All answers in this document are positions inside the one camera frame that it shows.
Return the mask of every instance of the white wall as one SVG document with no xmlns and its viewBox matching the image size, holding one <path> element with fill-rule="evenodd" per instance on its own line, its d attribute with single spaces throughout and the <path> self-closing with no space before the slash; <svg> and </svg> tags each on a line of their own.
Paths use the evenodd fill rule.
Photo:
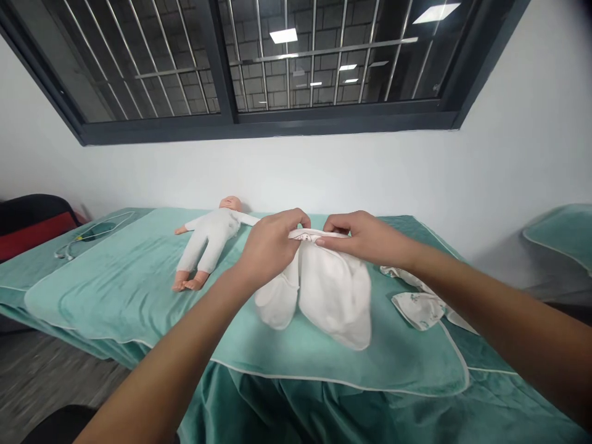
<svg viewBox="0 0 592 444">
<path fill-rule="evenodd" d="M 79 146 L 0 42 L 0 198 L 120 207 L 359 208 L 412 214 L 479 268 L 541 276 L 517 240 L 532 218 L 592 201 L 592 38 L 577 0 L 532 0 L 461 131 Z"/>
</svg>

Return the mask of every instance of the person's left hand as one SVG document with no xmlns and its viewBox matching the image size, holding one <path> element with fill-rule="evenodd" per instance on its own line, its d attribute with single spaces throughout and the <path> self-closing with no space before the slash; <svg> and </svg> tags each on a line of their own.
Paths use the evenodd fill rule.
<svg viewBox="0 0 592 444">
<path fill-rule="evenodd" d="M 310 228 L 310 218 L 299 208 L 264 217 L 252 228 L 242 255 L 235 267 L 257 289 L 285 270 L 300 245 L 288 239 L 298 228 Z"/>
</svg>

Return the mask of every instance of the baby doll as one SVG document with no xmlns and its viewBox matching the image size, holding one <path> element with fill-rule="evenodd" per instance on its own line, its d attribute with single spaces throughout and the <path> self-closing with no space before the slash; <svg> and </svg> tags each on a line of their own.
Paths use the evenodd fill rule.
<svg viewBox="0 0 592 444">
<path fill-rule="evenodd" d="M 183 256 L 177 266 L 173 291 L 180 292 L 185 288 L 200 290 L 210 274 L 216 268 L 226 241 L 235 236 L 241 223 L 255 225 L 259 219 L 242 213 L 241 200 L 236 196 L 228 196 L 220 201 L 220 206 L 204 216 L 187 222 L 175 230 L 175 234 L 193 231 Z M 207 246 L 197 264 L 197 273 L 189 279 L 189 273 L 195 268 L 199 253 Z"/>
</svg>

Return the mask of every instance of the cable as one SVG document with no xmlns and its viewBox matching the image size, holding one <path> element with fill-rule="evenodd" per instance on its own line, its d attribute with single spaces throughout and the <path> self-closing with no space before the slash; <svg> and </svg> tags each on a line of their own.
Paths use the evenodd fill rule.
<svg viewBox="0 0 592 444">
<path fill-rule="evenodd" d="M 128 220 L 129 218 L 131 218 L 131 217 L 132 217 L 134 214 L 136 214 L 136 212 L 126 212 L 126 213 L 122 213 L 122 214 L 120 214 L 120 215 L 117 215 L 117 216 L 112 216 L 112 217 L 110 217 L 109 219 L 105 219 L 105 220 L 102 220 L 101 222 L 98 222 L 98 223 L 94 224 L 93 226 L 91 226 L 90 228 L 88 228 L 88 229 L 84 230 L 84 231 L 83 231 L 81 234 L 79 234 L 78 236 L 76 236 L 76 238 L 75 238 L 73 241 L 71 241 L 71 242 L 69 242 L 69 243 L 67 243 L 67 244 L 65 244 L 65 245 L 62 245 L 60 248 L 58 248 L 58 249 L 57 249 L 57 250 L 54 252 L 54 257 L 55 257 L 56 259 L 64 259 L 64 258 L 67 258 L 69 261 L 73 260 L 73 259 L 74 259 L 74 256 L 72 256 L 72 255 L 70 254 L 70 247 L 72 246 L 72 244 L 75 244 L 76 242 L 78 242 L 78 241 L 82 241 L 82 240 L 84 240 L 84 239 L 90 239 L 91 237 L 97 237 L 97 236 L 101 236 L 101 235 L 103 235 L 103 234 L 107 234 L 107 233 L 109 233 L 109 232 L 115 231 L 116 229 L 118 229 L 118 228 L 121 226 L 121 224 L 122 224 L 122 223 L 124 223 L 125 221 L 127 221 L 127 220 Z M 97 233 L 97 234 L 93 234 L 93 235 L 91 235 L 91 236 L 88 236 L 88 237 L 84 237 L 84 235 L 85 235 L 86 233 L 88 233 L 90 230 L 92 230 L 92 229 L 93 229 L 93 228 L 95 228 L 96 226 L 99 226 L 99 225 L 100 225 L 100 224 L 102 224 L 102 223 L 105 223 L 105 222 L 107 222 L 107 221 L 110 221 L 111 219 L 116 219 L 116 218 L 118 218 L 118 217 L 125 216 L 125 215 L 129 215 L 129 216 L 127 216 L 127 217 L 126 217 L 124 220 L 122 220 L 122 221 L 121 221 L 121 222 L 119 222 L 117 225 L 115 225 L 115 226 L 114 226 L 112 229 L 109 229 L 109 230 L 107 230 L 107 231 L 103 231 L 103 232 L 100 232 L 100 233 Z"/>
</svg>

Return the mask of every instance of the gray floor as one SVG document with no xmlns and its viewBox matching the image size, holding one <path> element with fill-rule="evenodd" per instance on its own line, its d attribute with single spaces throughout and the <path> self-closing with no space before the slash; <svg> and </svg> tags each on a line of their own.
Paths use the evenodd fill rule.
<svg viewBox="0 0 592 444">
<path fill-rule="evenodd" d="M 0 444 L 20 443 L 62 406 L 100 406 L 128 374 L 40 332 L 0 337 Z"/>
</svg>

